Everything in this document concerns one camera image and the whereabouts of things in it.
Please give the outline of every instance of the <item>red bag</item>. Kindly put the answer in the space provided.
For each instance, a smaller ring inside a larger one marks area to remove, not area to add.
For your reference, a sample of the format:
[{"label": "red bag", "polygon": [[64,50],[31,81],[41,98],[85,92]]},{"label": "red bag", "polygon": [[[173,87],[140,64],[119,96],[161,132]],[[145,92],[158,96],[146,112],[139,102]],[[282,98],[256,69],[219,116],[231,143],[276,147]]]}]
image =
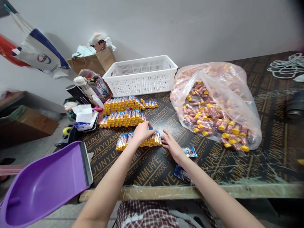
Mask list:
[{"label": "red bag", "polygon": [[0,35],[0,55],[2,55],[4,58],[6,58],[7,60],[9,60],[11,63],[20,66],[20,67],[30,67],[29,64],[22,62],[19,59],[16,59],[13,56],[13,49],[15,49],[16,47],[11,44],[9,41],[7,41],[5,38],[3,38]]}]

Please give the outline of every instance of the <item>purple dustpan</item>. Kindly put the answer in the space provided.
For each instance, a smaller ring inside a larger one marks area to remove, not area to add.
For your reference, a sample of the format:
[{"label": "purple dustpan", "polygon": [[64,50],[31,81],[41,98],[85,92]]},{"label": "purple dustpan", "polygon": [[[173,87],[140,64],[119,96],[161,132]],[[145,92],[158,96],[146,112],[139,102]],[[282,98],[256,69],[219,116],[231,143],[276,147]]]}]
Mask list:
[{"label": "purple dustpan", "polygon": [[27,227],[88,189],[93,176],[86,146],[73,142],[25,167],[6,193],[1,227]]}]

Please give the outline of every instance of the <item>brown paper bag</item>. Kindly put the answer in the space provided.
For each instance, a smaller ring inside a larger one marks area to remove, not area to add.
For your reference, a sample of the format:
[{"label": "brown paper bag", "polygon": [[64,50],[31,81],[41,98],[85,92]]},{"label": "brown paper bag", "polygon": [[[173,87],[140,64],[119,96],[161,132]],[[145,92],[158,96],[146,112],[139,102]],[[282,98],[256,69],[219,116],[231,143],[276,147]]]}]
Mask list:
[{"label": "brown paper bag", "polygon": [[97,52],[95,55],[90,55],[81,58],[70,58],[67,60],[70,67],[78,75],[80,70],[89,69],[103,76],[105,72],[115,62],[111,47],[106,47],[104,50]]}]

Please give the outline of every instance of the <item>hand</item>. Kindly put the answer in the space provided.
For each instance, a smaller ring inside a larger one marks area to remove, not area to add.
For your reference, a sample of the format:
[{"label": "hand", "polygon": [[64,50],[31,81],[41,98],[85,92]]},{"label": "hand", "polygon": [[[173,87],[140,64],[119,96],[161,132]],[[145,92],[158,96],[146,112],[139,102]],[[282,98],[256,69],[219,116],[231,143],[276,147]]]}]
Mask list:
[{"label": "hand", "polygon": [[162,139],[161,142],[167,145],[163,144],[162,146],[170,151],[174,161],[176,161],[177,164],[182,165],[181,164],[182,161],[188,158],[187,155],[185,154],[183,149],[179,146],[179,144],[175,141],[173,136],[167,130],[163,130],[163,131],[165,135],[161,137]]},{"label": "hand", "polygon": [[156,130],[155,129],[149,130],[149,127],[151,127],[151,124],[149,121],[140,123],[134,130],[134,135],[133,135],[132,140],[141,144],[143,141],[145,141],[147,138],[149,138],[151,135],[153,135],[156,132]]}]

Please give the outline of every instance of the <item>person's left hand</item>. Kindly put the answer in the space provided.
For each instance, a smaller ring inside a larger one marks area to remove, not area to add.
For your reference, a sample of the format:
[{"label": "person's left hand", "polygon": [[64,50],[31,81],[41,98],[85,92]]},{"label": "person's left hand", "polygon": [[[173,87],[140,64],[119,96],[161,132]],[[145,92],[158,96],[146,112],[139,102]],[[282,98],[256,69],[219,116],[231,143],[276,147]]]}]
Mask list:
[{"label": "person's left hand", "polygon": [[140,123],[134,130],[134,135],[133,135],[132,140],[141,144],[144,140],[146,140],[151,135],[153,135],[156,132],[156,130],[155,129],[149,130],[149,127],[151,127],[151,124],[149,121]]}]

